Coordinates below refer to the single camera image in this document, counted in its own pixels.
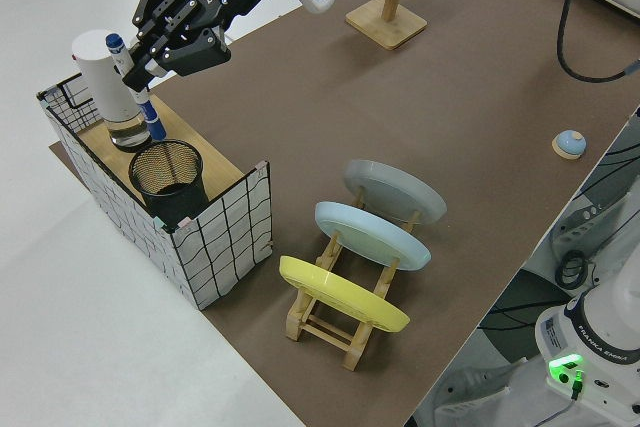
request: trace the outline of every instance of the white cylindrical container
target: white cylindrical container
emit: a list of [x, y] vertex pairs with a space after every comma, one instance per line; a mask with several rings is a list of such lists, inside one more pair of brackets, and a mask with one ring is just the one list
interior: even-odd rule
[[109, 130], [111, 142], [125, 152], [135, 152], [151, 140], [140, 108], [115, 70], [105, 39], [108, 30], [90, 30], [71, 44], [95, 106]]

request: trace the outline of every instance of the brown table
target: brown table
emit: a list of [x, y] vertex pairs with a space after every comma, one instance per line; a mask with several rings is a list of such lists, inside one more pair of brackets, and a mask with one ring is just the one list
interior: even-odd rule
[[[344, 16], [297, 10], [232, 45], [226, 65], [171, 79], [155, 92], [241, 170], [272, 163], [274, 255], [204, 314], [309, 426], [401, 426], [528, 258], [638, 104], [637, 77], [588, 85], [555, 59], [563, 0], [401, 0], [430, 21], [388, 52]], [[609, 75], [640, 52], [637, 23], [575, 0], [567, 57]], [[553, 137], [588, 141], [577, 162]], [[310, 335], [285, 338], [295, 291], [282, 254], [313, 261], [327, 239], [318, 201], [349, 202], [352, 158], [391, 164], [447, 201], [415, 234], [432, 262], [399, 272], [388, 300], [411, 317], [374, 332], [356, 372]], [[373, 287], [379, 270], [345, 255], [336, 272]], [[348, 322], [345, 328], [353, 327]]]

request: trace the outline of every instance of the wooden base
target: wooden base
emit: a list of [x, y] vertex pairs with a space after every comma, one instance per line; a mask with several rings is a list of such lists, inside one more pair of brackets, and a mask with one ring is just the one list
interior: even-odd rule
[[[167, 131], [167, 139], [183, 140], [193, 145], [200, 152], [204, 165], [202, 181], [209, 199], [217, 197], [243, 177], [240, 169], [229, 162], [225, 156], [171, 110], [167, 104], [155, 95], [151, 96], [151, 102]], [[78, 136], [118, 179], [142, 201], [140, 193], [133, 188], [129, 180], [129, 164], [134, 154], [123, 152], [111, 143], [109, 132], [104, 122], [100, 121], [92, 125], [81, 131]]]
[[390, 21], [382, 17], [385, 0], [371, 0], [349, 12], [346, 21], [387, 50], [393, 50], [427, 27], [427, 21], [398, 5]]

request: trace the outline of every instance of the cable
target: cable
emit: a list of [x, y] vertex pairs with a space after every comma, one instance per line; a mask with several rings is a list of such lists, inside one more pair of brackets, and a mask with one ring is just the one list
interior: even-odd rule
[[562, 414], [564, 414], [565, 412], [567, 412], [571, 407], [575, 405], [576, 400], [578, 400], [578, 396], [580, 395], [580, 392], [582, 392], [582, 371], [578, 370], [576, 372], [576, 378], [573, 381], [573, 385], [571, 386], [571, 402], [569, 402], [569, 405], [567, 405], [564, 409], [559, 410], [555, 414], [550, 415], [546, 419], [538, 422], [533, 427], [540, 427], [541, 425], [544, 425], [547, 422], [551, 422], [553, 419], [556, 419], [560, 417]]
[[564, 58], [564, 31], [567, 24], [567, 17], [569, 16], [569, 8], [571, 7], [571, 0], [564, 0], [564, 5], [562, 7], [562, 15], [560, 16], [560, 25], [558, 26], [558, 37], [556, 42], [556, 54], [558, 56], [558, 62], [562, 69], [569, 74], [574, 79], [580, 80], [582, 82], [589, 82], [592, 84], [604, 83], [604, 82], [612, 82], [614, 80], [621, 79], [625, 75], [630, 75], [636, 70], [640, 68], [640, 59], [636, 60], [629, 66], [627, 66], [624, 70], [618, 72], [617, 74], [611, 75], [609, 77], [587, 77], [584, 75], [580, 75], [569, 67], [565, 58]]
[[[619, 233], [624, 227], [626, 227], [629, 222], [631, 222], [636, 215], [640, 214], [640, 209], [636, 210], [631, 217], [629, 217], [627, 220], [624, 221], [624, 223], [618, 227], [609, 237], [607, 237], [605, 240], [603, 240], [600, 245], [598, 245], [598, 247], [596, 247], [595, 252], [599, 252], [600, 250], [602, 250], [602, 248], [613, 238], [614, 235], [616, 235], [617, 233]], [[595, 262], [593, 263], [593, 270], [591, 271], [591, 285], [595, 286], [596, 285], [596, 268], [598, 267], [598, 264], [596, 264]]]
[[495, 330], [498, 332], [506, 332], [508, 330], [519, 330], [524, 329], [525, 327], [535, 327], [535, 322], [530, 322], [528, 324], [516, 325], [515, 327], [487, 327], [485, 325], [479, 325], [476, 327], [477, 330]]
[[589, 262], [579, 250], [570, 250], [562, 257], [556, 268], [555, 281], [558, 287], [573, 290], [584, 284], [589, 274]]
[[562, 414], [564, 414], [565, 412], [567, 412], [571, 407], [573, 407], [573, 405], [576, 403], [575, 400], [571, 400], [571, 402], [569, 402], [569, 405], [567, 405], [564, 409], [556, 412], [555, 414], [547, 417], [546, 419], [544, 419], [541, 422], [538, 422], [536, 425], [534, 425], [533, 427], [540, 427], [541, 425], [546, 424], [547, 422], [551, 422], [553, 419], [561, 416]]
[[532, 302], [529, 304], [522, 304], [522, 305], [516, 305], [516, 306], [512, 306], [512, 307], [505, 307], [505, 308], [494, 308], [491, 309], [491, 311], [489, 311], [489, 314], [502, 314], [504, 312], [511, 312], [514, 310], [522, 310], [522, 309], [529, 309], [532, 307], [550, 307], [550, 306], [555, 306], [555, 305], [564, 305], [566, 304], [567, 301], [566, 300], [546, 300], [546, 301], [542, 301], [542, 302]]
[[638, 160], [640, 159], [640, 155], [638, 155], [637, 157], [631, 157], [629, 159], [624, 159], [624, 160], [618, 160], [617, 162], [609, 162], [608, 164], [598, 164], [598, 167], [607, 167], [607, 166], [611, 166], [611, 165], [620, 165], [620, 164], [624, 164], [625, 162], [629, 162], [632, 160]]
[[528, 324], [528, 322], [525, 322], [524, 320], [516, 319], [515, 317], [513, 317], [513, 316], [511, 316], [511, 315], [507, 314], [506, 312], [501, 312], [501, 314], [502, 314], [502, 315], [504, 315], [507, 319], [509, 319], [509, 320], [513, 320], [514, 322], [517, 322], [517, 323], [518, 323], [518, 324], [520, 324], [520, 325], [523, 325], [523, 326], [524, 326], [524, 325], [527, 325], [527, 324]]
[[613, 174], [615, 174], [616, 172], [618, 172], [621, 169], [624, 169], [626, 166], [634, 163], [636, 160], [640, 159], [640, 157], [636, 157], [634, 159], [631, 159], [629, 161], [626, 161], [624, 164], [622, 164], [620, 167], [617, 167], [615, 169], [613, 169], [611, 172], [609, 172], [607, 175], [601, 177], [600, 179], [596, 180], [593, 184], [591, 184], [589, 187], [587, 187], [586, 189], [584, 189], [582, 192], [580, 192], [578, 195], [576, 195], [573, 199], [571, 200], [576, 200], [579, 199], [581, 196], [583, 196], [584, 194], [586, 194], [589, 190], [593, 189], [596, 185], [598, 185], [600, 182], [602, 182], [603, 180], [605, 180], [607, 177], [612, 176]]
[[612, 150], [611, 152], [607, 152], [607, 153], [606, 153], [606, 154], [604, 154], [604, 155], [605, 155], [605, 157], [606, 157], [606, 156], [608, 156], [608, 155], [623, 154], [623, 153], [628, 152], [628, 151], [630, 151], [630, 150], [633, 150], [633, 149], [635, 149], [635, 148], [637, 148], [637, 147], [640, 147], [640, 143], [630, 145], [629, 147], [626, 147], [626, 148], [624, 148], [624, 149], [620, 149], [620, 150]]

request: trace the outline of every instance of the wooden shelf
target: wooden shelf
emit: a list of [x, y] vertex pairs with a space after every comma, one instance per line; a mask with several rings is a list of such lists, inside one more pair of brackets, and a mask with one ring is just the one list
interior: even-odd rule
[[[243, 177], [242, 172], [216, 148], [198, 134], [189, 124], [162, 102], [157, 96], [151, 96], [168, 139], [183, 140], [194, 146], [202, 155], [204, 170], [202, 179], [209, 200], [217, 197]], [[104, 122], [100, 121], [79, 133], [80, 139], [95, 153], [102, 162], [122, 181], [122, 183], [142, 201], [139, 192], [129, 181], [129, 164], [134, 154], [122, 152], [109, 141], [109, 133]]]

